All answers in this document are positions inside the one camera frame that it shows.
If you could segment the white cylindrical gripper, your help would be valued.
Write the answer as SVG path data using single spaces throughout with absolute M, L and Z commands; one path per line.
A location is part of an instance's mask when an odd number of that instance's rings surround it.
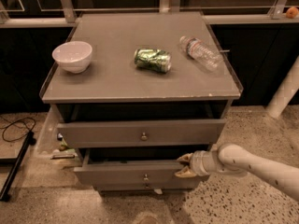
M 215 151 L 187 153 L 177 158 L 177 161 L 182 164 L 190 164 L 191 167 L 184 166 L 180 171 L 175 172 L 175 176 L 178 178 L 210 175 L 219 169 L 219 160 Z

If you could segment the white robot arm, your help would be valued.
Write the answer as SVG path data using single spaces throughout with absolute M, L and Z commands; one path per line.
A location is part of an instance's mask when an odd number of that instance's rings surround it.
M 236 144 L 224 144 L 214 151 L 195 151 L 178 158 L 183 165 L 175 172 L 178 178 L 222 175 L 246 175 L 251 173 L 275 189 L 299 202 L 299 169 L 271 161 L 246 151 Z

